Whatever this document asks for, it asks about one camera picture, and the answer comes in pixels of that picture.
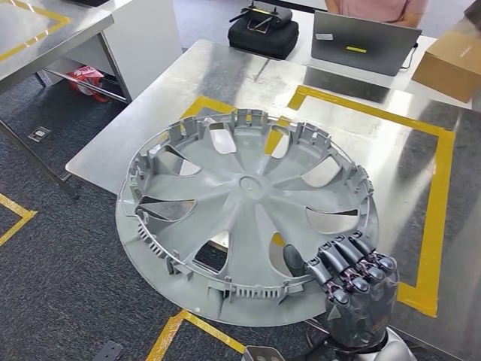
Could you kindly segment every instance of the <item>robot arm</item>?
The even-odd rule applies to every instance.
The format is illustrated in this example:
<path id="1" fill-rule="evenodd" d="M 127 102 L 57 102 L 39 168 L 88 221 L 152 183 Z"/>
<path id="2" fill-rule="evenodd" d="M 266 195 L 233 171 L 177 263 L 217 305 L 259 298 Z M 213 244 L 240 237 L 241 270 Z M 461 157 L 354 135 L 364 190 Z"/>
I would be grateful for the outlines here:
<path id="1" fill-rule="evenodd" d="M 283 255 L 293 276 L 312 275 L 326 293 L 328 329 L 342 347 L 372 347 L 386 335 L 399 284 L 397 265 L 362 232 L 339 235 L 308 262 L 291 244 Z"/>

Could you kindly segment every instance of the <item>yellow floor tape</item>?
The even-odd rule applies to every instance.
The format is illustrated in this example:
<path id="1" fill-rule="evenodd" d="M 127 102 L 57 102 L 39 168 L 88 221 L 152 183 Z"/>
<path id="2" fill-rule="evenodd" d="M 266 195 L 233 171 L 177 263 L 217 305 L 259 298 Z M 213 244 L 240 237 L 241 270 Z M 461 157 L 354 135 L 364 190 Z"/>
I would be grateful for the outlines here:
<path id="1" fill-rule="evenodd" d="M 182 310 L 179 314 L 170 317 L 164 329 L 161 332 L 159 338 L 154 344 L 146 361 L 161 361 L 165 355 L 167 348 L 170 345 L 176 333 L 180 328 L 180 325 L 183 320 L 189 321 L 203 331 L 205 331 L 211 336 L 213 336 L 224 344 L 228 345 L 239 353 L 244 353 L 245 347 L 233 338 L 231 338 L 225 333 L 219 331 L 218 329 L 210 325 L 198 317 L 194 316 L 188 311 Z"/>
<path id="2" fill-rule="evenodd" d="M 0 247 L 7 242 L 8 240 L 12 238 L 15 233 L 18 232 L 20 228 L 25 225 L 25 223 L 29 222 L 32 219 L 32 217 L 37 214 L 36 211 L 27 211 L 26 209 L 17 205 L 17 203 L 10 200 L 3 194 L 0 193 L 0 205 L 3 205 L 4 207 L 7 207 L 11 211 L 16 213 L 20 216 L 20 220 L 17 222 L 14 226 L 7 231 L 7 233 L 4 235 L 0 235 Z"/>

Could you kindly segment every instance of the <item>metal table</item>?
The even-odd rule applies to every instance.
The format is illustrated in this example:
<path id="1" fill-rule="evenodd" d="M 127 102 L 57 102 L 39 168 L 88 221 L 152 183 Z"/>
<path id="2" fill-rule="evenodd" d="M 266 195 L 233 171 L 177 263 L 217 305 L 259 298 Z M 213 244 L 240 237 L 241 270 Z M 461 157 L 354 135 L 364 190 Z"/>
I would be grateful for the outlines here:
<path id="1" fill-rule="evenodd" d="M 0 0 L 0 93 L 51 64 L 113 23 L 108 11 L 62 0 Z M 30 147 L 0 120 L 0 131 L 71 196 L 65 184 Z"/>
<path id="2" fill-rule="evenodd" d="M 315 123 L 365 166 L 378 249 L 396 257 L 403 281 L 392 325 L 453 358 L 481 357 L 475 111 L 199 41 L 66 169 L 116 194 L 134 154 L 169 123 L 234 107 Z"/>

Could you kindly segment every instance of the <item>yellow sticker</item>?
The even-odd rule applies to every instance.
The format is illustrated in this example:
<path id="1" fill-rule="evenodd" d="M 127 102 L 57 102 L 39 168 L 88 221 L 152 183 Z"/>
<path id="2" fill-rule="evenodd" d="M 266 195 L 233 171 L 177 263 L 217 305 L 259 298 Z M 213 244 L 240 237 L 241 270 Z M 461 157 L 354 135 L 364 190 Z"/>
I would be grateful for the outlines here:
<path id="1" fill-rule="evenodd" d="M 357 53 L 367 53 L 366 49 L 360 49 L 360 47 L 346 47 L 348 50 L 357 51 Z"/>

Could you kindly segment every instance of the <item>laptop lid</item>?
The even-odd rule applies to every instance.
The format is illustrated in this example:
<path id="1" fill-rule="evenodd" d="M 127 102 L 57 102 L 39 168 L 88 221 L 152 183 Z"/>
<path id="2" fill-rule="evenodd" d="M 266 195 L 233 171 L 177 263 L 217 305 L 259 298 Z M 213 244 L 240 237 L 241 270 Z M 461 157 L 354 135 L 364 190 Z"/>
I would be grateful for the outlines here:
<path id="1" fill-rule="evenodd" d="M 316 11 L 311 56 L 394 76 L 421 31 Z"/>

